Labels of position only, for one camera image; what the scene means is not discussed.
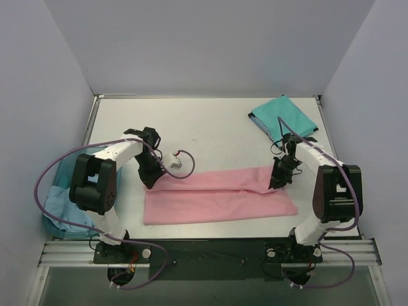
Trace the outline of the pink t shirt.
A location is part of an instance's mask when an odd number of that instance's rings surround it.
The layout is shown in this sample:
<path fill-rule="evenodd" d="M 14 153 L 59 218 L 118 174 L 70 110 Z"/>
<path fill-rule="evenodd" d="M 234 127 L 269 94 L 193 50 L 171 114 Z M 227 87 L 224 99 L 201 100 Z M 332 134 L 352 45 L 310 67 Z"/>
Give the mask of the pink t shirt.
<path fill-rule="evenodd" d="M 269 187 L 272 166 L 161 177 L 145 192 L 145 225 L 195 224 L 292 216 L 283 189 Z"/>

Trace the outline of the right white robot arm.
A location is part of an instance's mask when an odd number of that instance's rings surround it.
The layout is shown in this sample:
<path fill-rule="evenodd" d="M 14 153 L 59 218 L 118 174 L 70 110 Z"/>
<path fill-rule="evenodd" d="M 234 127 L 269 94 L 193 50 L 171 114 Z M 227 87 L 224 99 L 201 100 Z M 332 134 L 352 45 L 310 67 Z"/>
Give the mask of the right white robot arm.
<path fill-rule="evenodd" d="M 362 174 L 359 166 L 330 156 L 312 137 L 288 133 L 281 142 L 282 156 L 274 158 L 268 188 L 280 189 L 291 184 L 293 172 L 301 164 L 316 178 L 313 213 L 294 228 L 295 239 L 284 246 L 287 258 L 299 261 L 307 254 L 307 245 L 316 245 L 328 232 L 357 227 L 363 212 Z"/>

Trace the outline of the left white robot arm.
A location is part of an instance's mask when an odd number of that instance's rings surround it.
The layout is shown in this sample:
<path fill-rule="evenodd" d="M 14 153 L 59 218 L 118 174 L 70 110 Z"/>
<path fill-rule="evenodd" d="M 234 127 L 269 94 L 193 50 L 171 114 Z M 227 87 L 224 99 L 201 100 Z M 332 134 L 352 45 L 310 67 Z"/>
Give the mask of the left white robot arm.
<path fill-rule="evenodd" d="M 135 159 L 141 182 L 151 189 L 164 175 L 159 161 L 150 152 L 159 142 L 160 136 L 154 128 L 128 129 L 120 142 L 107 145 L 94 154 L 80 154 L 75 161 L 69 200 L 85 211 L 96 229 L 102 231 L 101 241 L 110 245 L 108 255 L 118 263 L 129 259 L 131 246 L 123 242 L 129 238 L 128 231 L 114 209 L 117 172 Z"/>

